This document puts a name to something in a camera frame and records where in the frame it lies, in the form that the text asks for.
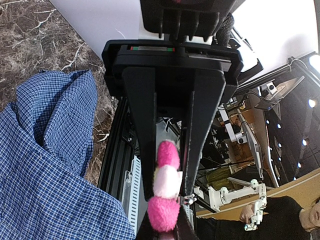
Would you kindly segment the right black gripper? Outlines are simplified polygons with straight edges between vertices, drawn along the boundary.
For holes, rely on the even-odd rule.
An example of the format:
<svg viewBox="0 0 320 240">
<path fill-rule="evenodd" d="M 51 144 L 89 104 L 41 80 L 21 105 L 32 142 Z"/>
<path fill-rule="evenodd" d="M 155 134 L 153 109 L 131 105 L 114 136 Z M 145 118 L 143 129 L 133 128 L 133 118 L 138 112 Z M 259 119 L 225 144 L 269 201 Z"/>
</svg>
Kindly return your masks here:
<svg viewBox="0 0 320 240">
<path fill-rule="evenodd" d="M 238 85 L 243 68 L 236 49 L 164 40 L 109 40 L 102 51 L 104 80 L 109 93 L 127 96 L 138 139 L 144 198 L 153 197 L 156 157 L 155 70 L 164 79 L 190 82 L 183 150 L 183 194 L 191 195 L 206 137 L 226 83 Z"/>
</svg>

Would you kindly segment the black aluminium front rail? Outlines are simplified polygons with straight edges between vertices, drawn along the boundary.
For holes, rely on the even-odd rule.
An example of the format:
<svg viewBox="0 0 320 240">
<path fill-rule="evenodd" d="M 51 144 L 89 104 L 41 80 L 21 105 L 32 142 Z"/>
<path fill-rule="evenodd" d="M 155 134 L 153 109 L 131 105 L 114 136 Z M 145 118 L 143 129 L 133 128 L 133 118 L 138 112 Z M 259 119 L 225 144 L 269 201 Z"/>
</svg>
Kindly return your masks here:
<svg viewBox="0 0 320 240">
<path fill-rule="evenodd" d="M 123 97 L 116 108 L 107 138 L 98 188 L 121 201 L 125 174 L 131 169 L 137 147 L 137 136 L 129 102 Z"/>
</svg>

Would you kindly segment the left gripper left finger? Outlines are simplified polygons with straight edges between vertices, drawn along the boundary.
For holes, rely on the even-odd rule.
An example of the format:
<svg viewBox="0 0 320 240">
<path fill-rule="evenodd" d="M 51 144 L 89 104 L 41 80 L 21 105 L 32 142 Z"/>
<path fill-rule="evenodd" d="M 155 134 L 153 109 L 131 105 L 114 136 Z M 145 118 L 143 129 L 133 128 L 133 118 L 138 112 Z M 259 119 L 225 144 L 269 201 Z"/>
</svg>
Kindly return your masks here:
<svg viewBox="0 0 320 240">
<path fill-rule="evenodd" d="M 156 232 L 150 223 L 148 212 L 146 211 L 136 234 L 136 240 L 158 240 L 159 233 Z"/>
</svg>

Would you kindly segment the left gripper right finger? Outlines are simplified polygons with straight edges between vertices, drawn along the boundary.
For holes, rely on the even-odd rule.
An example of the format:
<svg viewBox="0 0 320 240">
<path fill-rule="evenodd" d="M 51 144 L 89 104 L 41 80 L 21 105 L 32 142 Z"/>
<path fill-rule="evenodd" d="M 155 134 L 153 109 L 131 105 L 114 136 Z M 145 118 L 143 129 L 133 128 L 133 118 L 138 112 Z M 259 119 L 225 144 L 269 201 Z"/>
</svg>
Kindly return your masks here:
<svg viewBox="0 0 320 240">
<path fill-rule="evenodd" d="M 177 223 L 173 234 L 175 240 L 199 240 L 182 205 L 179 208 Z"/>
</svg>

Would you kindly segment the pink flower brooch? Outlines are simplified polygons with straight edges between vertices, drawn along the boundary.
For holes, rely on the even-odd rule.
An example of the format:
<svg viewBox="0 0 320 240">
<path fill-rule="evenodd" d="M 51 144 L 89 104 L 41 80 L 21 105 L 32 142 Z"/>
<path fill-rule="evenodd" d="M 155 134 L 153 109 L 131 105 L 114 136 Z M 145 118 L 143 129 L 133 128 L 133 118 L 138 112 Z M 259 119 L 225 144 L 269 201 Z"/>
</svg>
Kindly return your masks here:
<svg viewBox="0 0 320 240">
<path fill-rule="evenodd" d="M 165 233 L 172 231 L 178 220 L 178 197 L 183 178 L 183 172 L 179 170 L 179 153 L 173 141 L 164 140 L 159 144 L 156 163 L 153 197 L 148 201 L 147 214 L 151 227 Z"/>
</svg>

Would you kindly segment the person in black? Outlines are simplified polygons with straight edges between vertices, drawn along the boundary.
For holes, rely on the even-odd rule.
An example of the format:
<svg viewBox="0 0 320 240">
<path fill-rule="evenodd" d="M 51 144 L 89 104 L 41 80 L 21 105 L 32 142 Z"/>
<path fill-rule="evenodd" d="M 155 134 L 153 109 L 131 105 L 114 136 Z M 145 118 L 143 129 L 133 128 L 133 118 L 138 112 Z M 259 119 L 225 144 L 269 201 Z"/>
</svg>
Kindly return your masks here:
<svg viewBox="0 0 320 240">
<path fill-rule="evenodd" d="M 198 218 L 196 235 L 200 240 L 309 240 L 320 228 L 320 199 L 310 209 L 302 208 L 292 197 L 269 197 L 262 223 L 256 230 L 245 225 L 254 215 L 254 204 L 242 208 L 239 220 Z"/>
</svg>

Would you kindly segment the blue checkered shirt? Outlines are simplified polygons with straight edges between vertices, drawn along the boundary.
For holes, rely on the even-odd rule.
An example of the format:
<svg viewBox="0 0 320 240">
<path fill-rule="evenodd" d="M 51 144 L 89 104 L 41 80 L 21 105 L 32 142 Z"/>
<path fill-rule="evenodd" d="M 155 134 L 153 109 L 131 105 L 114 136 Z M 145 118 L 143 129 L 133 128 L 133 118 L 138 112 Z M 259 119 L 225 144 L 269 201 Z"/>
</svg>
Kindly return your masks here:
<svg viewBox="0 0 320 240">
<path fill-rule="evenodd" d="M 3 240 L 133 240 L 121 203 L 85 180 L 98 94 L 90 70 L 44 71 L 0 114 Z"/>
</svg>

